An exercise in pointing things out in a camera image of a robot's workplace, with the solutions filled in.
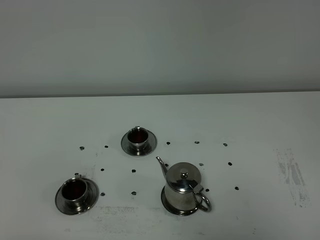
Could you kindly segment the near stainless steel saucer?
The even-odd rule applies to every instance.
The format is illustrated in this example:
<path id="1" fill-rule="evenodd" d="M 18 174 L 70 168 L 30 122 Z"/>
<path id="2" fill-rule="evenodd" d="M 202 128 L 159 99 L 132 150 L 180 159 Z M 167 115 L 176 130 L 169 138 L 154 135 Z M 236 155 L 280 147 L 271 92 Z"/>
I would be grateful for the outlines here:
<path id="1" fill-rule="evenodd" d="M 55 195 L 55 206 L 63 214 L 73 216 L 89 211 L 97 202 L 100 192 L 98 185 L 88 179 L 83 178 L 88 184 L 87 196 L 76 201 L 67 201 L 62 198 L 61 187 Z"/>

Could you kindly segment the far stainless steel teacup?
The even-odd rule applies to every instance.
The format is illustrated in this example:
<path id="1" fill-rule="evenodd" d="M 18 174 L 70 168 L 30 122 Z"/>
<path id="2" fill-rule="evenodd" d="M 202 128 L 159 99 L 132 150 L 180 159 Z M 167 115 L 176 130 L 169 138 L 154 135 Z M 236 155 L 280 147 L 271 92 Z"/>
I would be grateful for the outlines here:
<path id="1" fill-rule="evenodd" d="M 134 128 L 130 129 L 127 133 L 127 139 L 129 143 L 136 148 L 144 146 L 147 143 L 148 138 L 148 131 L 140 126 L 135 126 Z"/>

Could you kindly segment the far stainless steel saucer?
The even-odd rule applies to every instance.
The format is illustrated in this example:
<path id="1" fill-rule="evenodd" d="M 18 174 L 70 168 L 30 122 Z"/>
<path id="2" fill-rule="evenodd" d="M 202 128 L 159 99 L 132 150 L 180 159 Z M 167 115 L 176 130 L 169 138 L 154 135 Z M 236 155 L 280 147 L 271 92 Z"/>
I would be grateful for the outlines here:
<path id="1" fill-rule="evenodd" d="M 149 130 L 147 131 L 148 131 L 148 140 L 147 140 L 147 143 L 142 147 L 132 146 L 128 141 L 128 138 L 127 138 L 128 132 L 127 132 L 121 139 L 122 150 L 126 154 L 134 157 L 142 157 L 152 153 L 156 149 L 158 142 L 157 142 L 156 136 L 151 131 Z"/>

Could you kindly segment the near stainless steel teacup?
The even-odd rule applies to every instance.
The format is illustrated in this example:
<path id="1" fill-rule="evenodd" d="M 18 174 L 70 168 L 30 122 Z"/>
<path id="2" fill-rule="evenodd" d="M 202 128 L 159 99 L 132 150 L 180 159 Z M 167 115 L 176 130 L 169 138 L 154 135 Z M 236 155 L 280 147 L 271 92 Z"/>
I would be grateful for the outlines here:
<path id="1" fill-rule="evenodd" d="M 78 201 L 88 195 L 88 184 L 80 174 L 77 174 L 62 184 L 60 192 L 64 200 Z"/>

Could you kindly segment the steel teapot saucer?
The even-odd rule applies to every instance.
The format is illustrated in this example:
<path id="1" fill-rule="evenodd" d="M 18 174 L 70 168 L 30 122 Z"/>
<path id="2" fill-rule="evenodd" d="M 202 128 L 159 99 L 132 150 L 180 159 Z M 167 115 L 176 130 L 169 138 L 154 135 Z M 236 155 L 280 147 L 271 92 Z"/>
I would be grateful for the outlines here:
<path id="1" fill-rule="evenodd" d="M 198 202 L 195 208 L 192 208 L 190 210 L 179 210 L 175 207 L 173 207 L 166 199 L 165 196 L 165 188 L 162 188 L 161 191 L 161 202 L 163 207 L 170 212 L 171 214 L 177 215 L 177 216 L 189 216 L 191 214 L 194 214 L 199 208 L 198 206 L 200 205 L 200 203 L 202 203 L 202 201 Z"/>

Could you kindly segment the stainless steel saucer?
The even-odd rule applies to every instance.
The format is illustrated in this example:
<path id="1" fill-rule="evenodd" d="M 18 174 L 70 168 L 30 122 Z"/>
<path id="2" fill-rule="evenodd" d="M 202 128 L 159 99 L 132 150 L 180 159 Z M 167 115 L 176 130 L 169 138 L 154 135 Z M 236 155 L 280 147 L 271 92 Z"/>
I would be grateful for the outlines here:
<path id="1" fill-rule="evenodd" d="M 76 201 L 67 201 L 62 198 L 61 187 L 55 195 L 55 206 L 63 214 L 73 216 L 89 211 L 97 202 L 100 192 L 98 185 L 88 179 L 83 178 L 88 184 L 87 196 Z"/>
<path id="2" fill-rule="evenodd" d="M 142 157 L 152 153 L 156 149 L 158 142 L 157 142 L 156 136 L 151 131 L 149 130 L 147 131 L 148 131 L 148 140 L 147 140 L 147 143 L 142 147 L 132 146 L 128 141 L 128 138 L 127 138 L 128 132 L 127 132 L 121 139 L 122 150 L 126 154 L 134 157 Z"/>

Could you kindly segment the stainless steel teacup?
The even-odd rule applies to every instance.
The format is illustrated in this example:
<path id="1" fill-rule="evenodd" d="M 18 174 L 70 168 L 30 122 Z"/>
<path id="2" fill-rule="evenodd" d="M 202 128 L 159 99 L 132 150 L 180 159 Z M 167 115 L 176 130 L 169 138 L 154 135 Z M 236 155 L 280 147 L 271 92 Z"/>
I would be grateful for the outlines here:
<path id="1" fill-rule="evenodd" d="M 127 139 L 129 143 L 136 148 L 144 146 L 147 143 L 148 138 L 148 131 L 140 126 L 135 126 L 134 128 L 130 129 L 127 133 Z"/>
<path id="2" fill-rule="evenodd" d="M 88 195 L 88 184 L 80 174 L 77 174 L 62 184 L 60 192 L 64 200 L 78 201 Z"/>

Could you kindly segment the stainless steel teapot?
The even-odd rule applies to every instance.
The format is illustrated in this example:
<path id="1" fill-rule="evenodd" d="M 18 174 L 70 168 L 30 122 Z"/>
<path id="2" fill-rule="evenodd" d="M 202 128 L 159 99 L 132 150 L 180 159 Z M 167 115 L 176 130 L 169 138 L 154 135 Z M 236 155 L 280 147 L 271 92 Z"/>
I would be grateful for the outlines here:
<path id="1" fill-rule="evenodd" d="M 167 201 L 181 211 L 191 210 L 200 203 L 198 210 L 210 212 L 212 204 L 203 194 L 204 187 L 201 185 L 202 176 L 199 169 L 188 162 L 179 162 L 166 167 L 163 160 L 157 156 L 157 161 L 166 181 L 164 193 Z"/>

